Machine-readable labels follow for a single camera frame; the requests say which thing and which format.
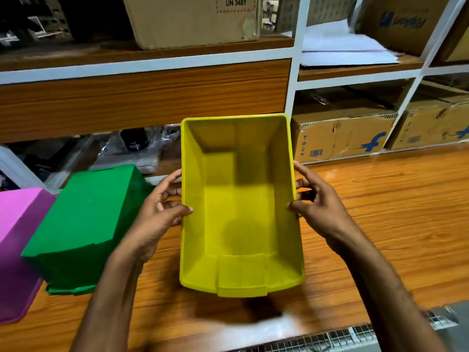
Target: green plastic bin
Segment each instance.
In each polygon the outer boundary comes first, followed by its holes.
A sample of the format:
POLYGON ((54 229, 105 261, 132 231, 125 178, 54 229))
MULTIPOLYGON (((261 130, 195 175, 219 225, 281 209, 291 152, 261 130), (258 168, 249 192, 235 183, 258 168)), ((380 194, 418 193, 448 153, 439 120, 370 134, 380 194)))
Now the green plastic bin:
POLYGON ((77 173, 21 255, 39 269, 50 294, 92 292, 150 192, 135 165, 77 173))

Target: white shelf frame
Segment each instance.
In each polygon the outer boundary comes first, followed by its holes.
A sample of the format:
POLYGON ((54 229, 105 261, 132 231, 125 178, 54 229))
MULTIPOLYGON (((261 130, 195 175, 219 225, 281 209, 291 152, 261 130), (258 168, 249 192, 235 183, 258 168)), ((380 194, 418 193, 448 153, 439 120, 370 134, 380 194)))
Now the white shelf frame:
MULTIPOLYGON (((290 76, 285 103, 285 113, 290 117, 293 110, 295 93, 298 90, 413 78, 413 82, 411 82, 407 88, 403 90, 402 95, 396 104, 396 111, 398 112, 398 116, 390 131, 392 132, 424 76, 469 72, 469 64, 430 67, 430 64, 437 54, 442 42, 451 29, 462 6, 466 2, 466 0, 449 0, 421 55, 421 60, 424 62, 421 69, 399 70, 370 75, 344 76, 299 82, 298 73, 300 69, 300 59, 304 32, 306 28, 306 20, 308 17, 309 1, 310 0, 300 0, 298 19, 295 29, 293 30, 293 37, 295 38, 293 47, 233 53, 204 54, 186 57, 134 60, 103 64, 88 64, 79 66, 62 66, 43 69, 3 71, 0 72, 0 86, 27 82, 53 81, 92 76, 107 76, 290 58, 290 76)), ((355 27, 362 2, 363 0, 356 1, 354 10, 349 17, 350 29, 352 30, 355 27)), ((71 159, 68 161, 66 167, 63 168, 59 173, 54 174, 46 181, 46 183, 41 182, 39 178, 36 177, 32 171, 30 171, 27 166, 24 165, 24 163, 18 157, 16 157, 13 152, 11 152, 11 150, 9 150, 8 147, 1 144, 0 170, 3 171, 3 173, 12 181, 14 181, 20 188, 41 187, 48 189, 50 192, 57 193, 62 183, 67 179, 68 173, 70 172, 72 166, 74 163, 76 163, 76 161, 78 161, 81 153, 85 148, 87 148, 88 145, 89 142, 81 142, 78 148, 79 150, 75 151, 73 155, 71 155, 71 159)), ((376 155, 388 152, 389 151, 383 150, 378 153, 367 155, 376 155)), ((164 176, 149 178, 148 181, 152 184, 156 184, 163 177, 164 176)))

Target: barcode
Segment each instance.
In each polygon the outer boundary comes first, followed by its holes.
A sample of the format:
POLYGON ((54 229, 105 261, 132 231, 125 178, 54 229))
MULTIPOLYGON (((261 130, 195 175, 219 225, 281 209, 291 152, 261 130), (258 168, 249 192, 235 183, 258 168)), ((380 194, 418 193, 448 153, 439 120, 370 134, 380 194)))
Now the barcode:
POLYGON ((322 154, 322 149, 315 149, 309 154, 310 157, 319 157, 322 154))
POLYGON ((407 140, 407 143, 417 143, 418 141, 420 141, 420 138, 422 138, 421 135, 413 136, 407 140))

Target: right hand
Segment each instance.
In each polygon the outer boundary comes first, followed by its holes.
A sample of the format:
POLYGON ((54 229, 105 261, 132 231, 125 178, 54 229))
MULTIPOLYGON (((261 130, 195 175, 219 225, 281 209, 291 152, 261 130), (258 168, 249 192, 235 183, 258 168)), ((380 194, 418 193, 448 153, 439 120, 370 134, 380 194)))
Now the right hand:
POLYGON ((295 182, 296 189, 309 190, 296 193, 297 200, 290 202, 288 210, 304 217, 308 225, 323 236, 334 251, 337 251, 337 243, 347 244, 357 237, 364 237, 334 188, 296 160, 293 166, 305 177, 295 182))

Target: metal grille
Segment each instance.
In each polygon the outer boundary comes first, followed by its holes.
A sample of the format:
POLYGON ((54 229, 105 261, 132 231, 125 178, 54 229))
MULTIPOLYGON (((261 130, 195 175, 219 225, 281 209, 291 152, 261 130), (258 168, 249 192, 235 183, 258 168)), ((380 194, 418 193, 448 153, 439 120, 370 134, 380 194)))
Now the metal grille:
MULTIPOLYGON (((424 314, 435 330, 447 329, 457 325, 457 323, 445 317, 437 316, 431 311, 426 311, 424 314)), ((374 343, 378 343, 375 331, 371 324, 364 324, 315 335, 264 343, 230 352, 339 352, 374 343)))

